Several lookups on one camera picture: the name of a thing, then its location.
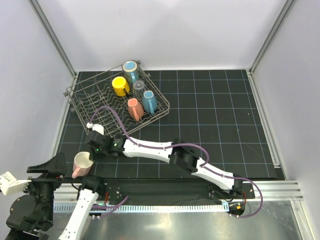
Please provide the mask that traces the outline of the blue butterfly mug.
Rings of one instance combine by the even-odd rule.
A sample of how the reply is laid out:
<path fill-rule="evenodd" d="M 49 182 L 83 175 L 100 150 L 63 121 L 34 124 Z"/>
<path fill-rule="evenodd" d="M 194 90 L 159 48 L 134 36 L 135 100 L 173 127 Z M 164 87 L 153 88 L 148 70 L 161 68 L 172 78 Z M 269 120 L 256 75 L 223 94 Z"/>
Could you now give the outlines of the blue butterfly mug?
<path fill-rule="evenodd" d="M 133 84 L 139 80 L 138 64 L 135 61 L 127 61 L 122 65 L 122 71 L 126 80 Z"/>

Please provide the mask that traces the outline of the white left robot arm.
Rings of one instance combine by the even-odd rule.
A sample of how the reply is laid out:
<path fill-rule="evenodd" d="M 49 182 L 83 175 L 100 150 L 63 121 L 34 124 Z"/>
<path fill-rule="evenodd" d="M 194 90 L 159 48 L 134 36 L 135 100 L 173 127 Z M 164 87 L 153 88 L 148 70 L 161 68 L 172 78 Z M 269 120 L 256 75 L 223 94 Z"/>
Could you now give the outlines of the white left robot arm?
<path fill-rule="evenodd" d="M 53 227 L 54 192 L 67 173 L 64 153 L 60 152 L 50 160 L 27 168 L 27 173 L 39 173 L 37 178 L 16 179 L 10 172 L 0 176 L 0 191 L 5 195 L 19 192 L 11 205 L 6 225 L 8 240 L 47 240 L 45 233 Z M 86 175 L 78 190 L 78 199 L 73 213 L 59 236 L 60 240 L 80 239 L 83 227 L 95 201 L 106 194 L 104 179 L 96 175 Z"/>

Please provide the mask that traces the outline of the yellow mug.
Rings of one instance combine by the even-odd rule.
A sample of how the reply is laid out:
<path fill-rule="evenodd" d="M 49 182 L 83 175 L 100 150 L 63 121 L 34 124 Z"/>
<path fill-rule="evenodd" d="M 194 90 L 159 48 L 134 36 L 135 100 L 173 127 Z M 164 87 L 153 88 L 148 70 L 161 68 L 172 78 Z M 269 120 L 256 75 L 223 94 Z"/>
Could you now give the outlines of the yellow mug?
<path fill-rule="evenodd" d="M 113 87 L 115 94 L 118 97 L 124 97 L 126 95 L 129 95 L 130 86 L 127 83 L 127 80 L 123 76 L 115 77 L 112 80 L 111 84 L 112 84 L 112 87 Z"/>

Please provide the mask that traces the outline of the pink mug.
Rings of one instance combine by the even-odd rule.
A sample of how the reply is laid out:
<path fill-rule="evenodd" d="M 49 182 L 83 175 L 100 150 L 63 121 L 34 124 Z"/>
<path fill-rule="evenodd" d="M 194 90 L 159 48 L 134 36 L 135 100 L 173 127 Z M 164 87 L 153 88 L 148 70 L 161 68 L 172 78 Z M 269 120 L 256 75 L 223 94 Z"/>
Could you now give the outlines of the pink mug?
<path fill-rule="evenodd" d="M 129 115 L 136 121 L 140 122 L 142 117 L 144 116 L 144 109 L 142 104 L 137 98 L 130 98 L 127 101 L 127 109 L 129 112 Z"/>
<path fill-rule="evenodd" d="M 73 160 L 73 172 L 71 177 L 76 179 L 78 177 L 86 176 L 93 166 L 93 161 L 90 159 L 90 153 L 87 151 L 78 152 Z"/>

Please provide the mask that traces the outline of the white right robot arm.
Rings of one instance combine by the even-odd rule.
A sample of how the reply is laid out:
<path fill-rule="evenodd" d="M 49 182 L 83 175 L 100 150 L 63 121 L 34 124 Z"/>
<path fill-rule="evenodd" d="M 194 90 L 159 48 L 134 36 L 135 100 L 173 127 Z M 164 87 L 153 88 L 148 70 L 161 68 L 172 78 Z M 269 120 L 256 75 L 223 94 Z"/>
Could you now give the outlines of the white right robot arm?
<path fill-rule="evenodd" d="M 243 180 L 232 172 L 219 169 L 202 159 L 195 148 L 205 151 L 198 145 L 185 143 L 180 139 L 174 142 L 152 142 L 138 140 L 124 135 L 109 137 L 92 130 L 86 137 L 90 147 L 90 158 L 96 156 L 113 158 L 147 158 L 174 166 L 176 169 L 202 178 L 216 185 L 228 199 L 243 194 Z"/>

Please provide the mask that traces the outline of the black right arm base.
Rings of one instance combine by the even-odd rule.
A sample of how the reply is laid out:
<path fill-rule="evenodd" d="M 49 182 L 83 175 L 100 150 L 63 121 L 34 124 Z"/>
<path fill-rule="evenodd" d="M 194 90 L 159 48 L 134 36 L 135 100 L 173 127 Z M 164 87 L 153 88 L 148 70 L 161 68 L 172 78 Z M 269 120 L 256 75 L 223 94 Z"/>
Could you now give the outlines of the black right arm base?
<path fill-rule="evenodd" d="M 208 185 L 210 198 L 212 200 L 241 200 L 245 193 L 246 199 L 254 199 L 256 197 L 253 185 L 251 183 L 243 183 L 241 188 L 241 194 L 234 193 L 231 190 L 222 190 L 217 185 L 210 183 Z"/>

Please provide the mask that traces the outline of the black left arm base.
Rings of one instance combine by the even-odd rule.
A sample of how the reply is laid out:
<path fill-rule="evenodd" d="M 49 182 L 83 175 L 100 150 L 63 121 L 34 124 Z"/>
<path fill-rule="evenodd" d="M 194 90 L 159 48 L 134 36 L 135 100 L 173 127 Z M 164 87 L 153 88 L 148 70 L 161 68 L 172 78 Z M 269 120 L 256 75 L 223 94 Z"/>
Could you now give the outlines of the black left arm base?
<path fill-rule="evenodd" d="M 98 201 L 109 201 L 111 203 L 118 203 L 124 198 L 122 193 L 122 185 L 118 181 L 113 181 L 107 178 L 103 179 L 103 185 L 98 189 Z"/>

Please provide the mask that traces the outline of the clear glass cup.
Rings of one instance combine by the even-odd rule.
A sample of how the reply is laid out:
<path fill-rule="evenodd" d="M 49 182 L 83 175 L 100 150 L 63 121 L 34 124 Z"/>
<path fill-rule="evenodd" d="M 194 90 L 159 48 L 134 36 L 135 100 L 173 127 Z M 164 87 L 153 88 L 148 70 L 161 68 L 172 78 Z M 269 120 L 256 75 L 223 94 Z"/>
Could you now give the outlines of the clear glass cup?
<path fill-rule="evenodd" d="M 136 80 L 132 84 L 133 95 L 138 97 L 143 97 L 144 92 L 147 90 L 146 84 L 142 80 Z"/>

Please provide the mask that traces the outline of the blue flower mug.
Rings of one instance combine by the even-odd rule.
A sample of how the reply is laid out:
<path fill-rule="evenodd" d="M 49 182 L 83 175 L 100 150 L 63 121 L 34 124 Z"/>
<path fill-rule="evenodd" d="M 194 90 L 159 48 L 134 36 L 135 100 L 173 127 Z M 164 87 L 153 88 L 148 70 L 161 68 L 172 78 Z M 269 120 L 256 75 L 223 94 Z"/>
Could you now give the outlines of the blue flower mug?
<path fill-rule="evenodd" d="M 154 115 L 157 109 L 157 100 L 152 90 L 146 90 L 142 96 L 142 105 L 145 111 Z"/>

